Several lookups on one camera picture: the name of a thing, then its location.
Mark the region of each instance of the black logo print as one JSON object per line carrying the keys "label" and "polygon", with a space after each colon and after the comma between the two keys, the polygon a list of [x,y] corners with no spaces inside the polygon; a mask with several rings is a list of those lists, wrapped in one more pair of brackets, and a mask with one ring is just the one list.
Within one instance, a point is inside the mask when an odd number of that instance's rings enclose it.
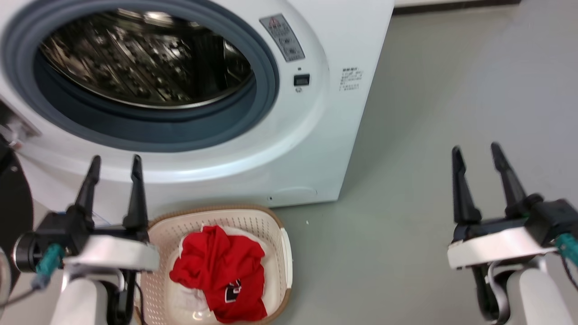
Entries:
{"label": "black logo print", "polygon": [[225,289],[225,302],[228,304],[230,302],[235,302],[237,297],[241,293],[241,280],[237,280],[234,283],[229,283]]}

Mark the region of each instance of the plastic laundry basket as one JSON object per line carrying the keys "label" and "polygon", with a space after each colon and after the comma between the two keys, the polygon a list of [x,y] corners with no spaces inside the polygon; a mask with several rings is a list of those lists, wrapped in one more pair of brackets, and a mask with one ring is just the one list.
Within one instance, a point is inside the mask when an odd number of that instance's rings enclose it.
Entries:
{"label": "plastic laundry basket", "polygon": [[[253,205],[211,206],[202,209],[170,213],[149,225],[151,243],[158,247],[161,256],[159,270],[140,276],[144,294],[144,318],[147,325],[220,324],[215,317],[196,317],[193,311],[176,309],[171,300],[175,284],[169,279],[178,254],[181,238],[202,225],[229,226],[254,234],[270,246],[265,268],[263,302],[268,316],[252,324],[268,324],[277,318],[287,306],[293,281],[293,265],[289,237],[275,214],[264,207]],[[135,298],[134,316],[139,317],[140,302]]]}

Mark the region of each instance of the basket handle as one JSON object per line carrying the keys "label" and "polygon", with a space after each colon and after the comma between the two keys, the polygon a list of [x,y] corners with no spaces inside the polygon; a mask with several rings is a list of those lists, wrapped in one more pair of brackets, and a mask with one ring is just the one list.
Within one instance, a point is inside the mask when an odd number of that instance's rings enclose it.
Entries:
{"label": "basket handle", "polygon": [[285,257],[285,277],[287,282],[287,288],[290,289],[293,285],[293,254],[291,253],[291,243],[289,242],[289,235],[285,228],[281,228],[282,241],[283,244],[283,256]]}

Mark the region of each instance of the clothing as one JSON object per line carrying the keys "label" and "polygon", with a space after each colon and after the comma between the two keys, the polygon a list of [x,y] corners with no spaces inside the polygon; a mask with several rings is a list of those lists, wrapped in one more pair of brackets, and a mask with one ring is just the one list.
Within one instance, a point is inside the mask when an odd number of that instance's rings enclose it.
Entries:
{"label": "clothing", "polygon": [[[261,238],[253,235],[250,232],[247,232],[245,230],[241,230],[238,228],[233,228],[233,227],[229,227],[229,226],[219,226],[221,227],[221,229],[223,229],[223,231],[225,231],[225,233],[227,234],[227,236],[245,236],[248,239],[251,239],[252,241],[258,243],[259,245],[261,245],[261,249],[263,249],[263,252],[265,252],[265,257],[263,257],[261,264],[264,263],[264,261],[273,254],[273,250],[272,248],[269,246],[269,244],[267,244],[265,241],[263,241]],[[181,257],[181,255],[183,254],[183,241],[185,238],[187,238],[187,236],[183,236],[179,242],[179,257]]]}
{"label": "clothing", "polygon": [[203,226],[187,235],[169,277],[184,287],[203,290],[218,321],[254,322],[267,316],[261,300],[265,284],[261,245],[244,235],[227,235],[219,226]]}
{"label": "clothing", "polygon": [[176,285],[178,287],[172,297],[172,304],[188,311],[209,311],[209,306],[207,305],[207,299],[205,298],[203,290],[189,289],[180,284]]}

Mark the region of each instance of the stainless steel drum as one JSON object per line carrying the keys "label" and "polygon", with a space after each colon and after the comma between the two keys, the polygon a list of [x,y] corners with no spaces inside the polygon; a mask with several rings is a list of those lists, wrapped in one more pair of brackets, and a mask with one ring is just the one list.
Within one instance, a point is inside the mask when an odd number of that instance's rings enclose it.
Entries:
{"label": "stainless steel drum", "polygon": [[112,101],[152,109],[200,107],[251,78],[251,66],[222,36],[162,12],[93,14],[42,44],[51,66]]}

